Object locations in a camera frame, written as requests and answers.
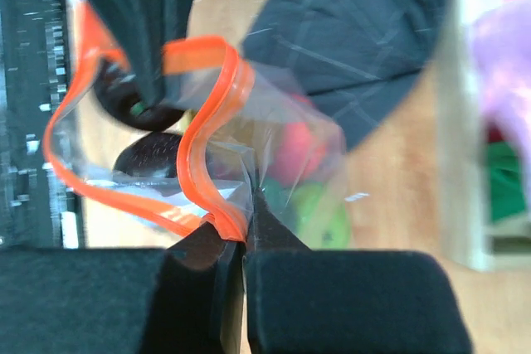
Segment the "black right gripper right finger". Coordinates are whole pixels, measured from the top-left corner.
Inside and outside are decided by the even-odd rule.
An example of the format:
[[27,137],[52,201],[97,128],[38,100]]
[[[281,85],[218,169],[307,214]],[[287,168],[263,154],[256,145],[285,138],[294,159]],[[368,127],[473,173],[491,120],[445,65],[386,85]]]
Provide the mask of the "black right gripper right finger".
[[413,250],[312,250],[262,194],[244,260],[254,353],[470,353],[446,271]]

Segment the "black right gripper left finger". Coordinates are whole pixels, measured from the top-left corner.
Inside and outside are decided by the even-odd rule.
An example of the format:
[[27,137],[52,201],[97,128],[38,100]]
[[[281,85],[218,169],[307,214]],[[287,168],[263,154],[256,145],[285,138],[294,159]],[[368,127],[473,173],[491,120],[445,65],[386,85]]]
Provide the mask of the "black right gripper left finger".
[[241,245],[203,225],[168,249],[1,252],[4,353],[236,353]]

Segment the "clear zip top bag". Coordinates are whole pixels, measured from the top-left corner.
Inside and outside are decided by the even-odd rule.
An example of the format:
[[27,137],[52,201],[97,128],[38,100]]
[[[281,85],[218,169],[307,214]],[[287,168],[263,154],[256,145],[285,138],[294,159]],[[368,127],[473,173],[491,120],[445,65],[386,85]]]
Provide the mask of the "clear zip top bag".
[[[42,148],[76,193],[176,235],[211,224],[223,239],[243,241],[254,197],[274,179],[268,170],[285,127],[304,122],[327,154],[309,178],[287,187],[320,182],[346,207],[343,132],[289,71],[247,61],[219,36],[171,41],[163,47],[166,97],[148,108],[127,56],[88,2],[75,5],[74,21],[76,72]],[[177,177],[114,172],[119,154],[152,132],[182,135]]]

